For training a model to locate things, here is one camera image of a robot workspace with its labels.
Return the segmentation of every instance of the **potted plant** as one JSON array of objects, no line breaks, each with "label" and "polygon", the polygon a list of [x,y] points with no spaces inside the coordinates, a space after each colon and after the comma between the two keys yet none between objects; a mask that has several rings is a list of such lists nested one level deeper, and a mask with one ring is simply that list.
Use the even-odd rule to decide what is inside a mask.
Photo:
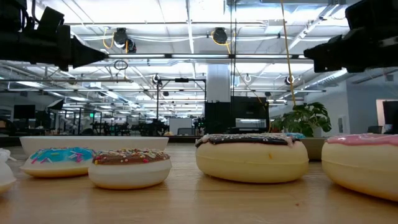
[{"label": "potted plant", "polygon": [[271,127],[291,133],[302,133],[313,137],[314,129],[331,130],[330,118],[325,106],[319,102],[293,106],[293,111],[275,119]]}]

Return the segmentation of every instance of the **toy donut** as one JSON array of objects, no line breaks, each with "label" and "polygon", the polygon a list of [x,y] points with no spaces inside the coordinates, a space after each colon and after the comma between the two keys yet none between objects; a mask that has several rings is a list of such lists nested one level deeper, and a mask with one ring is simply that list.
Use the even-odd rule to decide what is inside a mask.
[{"label": "toy donut", "polygon": [[305,146],[284,134],[211,134],[195,145],[198,168],[222,179],[279,183],[308,170]]},{"label": "toy donut", "polygon": [[21,169],[34,177],[73,177],[86,175],[94,156],[81,147],[41,149],[31,155]]},{"label": "toy donut", "polygon": [[164,151],[122,149],[99,153],[88,176],[105,189],[139,189],[163,182],[171,168],[170,156]]},{"label": "toy donut", "polygon": [[0,194],[11,188],[16,181],[14,174],[6,161],[10,158],[10,151],[0,149]]},{"label": "toy donut", "polygon": [[322,149],[322,167],[347,189],[398,201],[398,135],[329,138]]}]

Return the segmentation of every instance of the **wooden table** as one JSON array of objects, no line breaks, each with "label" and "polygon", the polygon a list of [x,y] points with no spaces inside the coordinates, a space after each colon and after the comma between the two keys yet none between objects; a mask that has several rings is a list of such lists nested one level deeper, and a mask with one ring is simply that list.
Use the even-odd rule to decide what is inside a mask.
[{"label": "wooden table", "polygon": [[209,177],[195,165],[192,144],[169,144],[167,180],[142,190],[103,190],[87,177],[34,179],[9,162],[17,183],[0,196],[0,223],[398,223],[398,203],[333,184],[321,164],[286,184],[242,184]]}]

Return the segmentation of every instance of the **metal frame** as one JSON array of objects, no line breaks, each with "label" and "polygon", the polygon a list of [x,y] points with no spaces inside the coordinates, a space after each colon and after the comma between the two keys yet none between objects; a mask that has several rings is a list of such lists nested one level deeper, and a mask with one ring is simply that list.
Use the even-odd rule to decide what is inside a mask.
[{"label": "metal frame", "polygon": [[[169,82],[178,82],[179,78],[176,79],[172,79],[172,78],[160,78],[157,80],[156,82],[156,119],[159,119],[159,91],[163,90],[163,88],[169,84]],[[207,88],[207,84],[206,84],[206,80],[204,79],[194,79],[194,78],[187,78],[184,80],[188,80],[188,82],[195,82],[200,88],[201,90],[199,91],[204,91],[205,92],[205,102],[206,102],[206,88]],[[159,82],[161,81],[165,81],[166,83],[163,84],[162,88],[159,89]],[[198,83],[197,81],[202,81],[205,83],[205,89],[203,89]]]}]

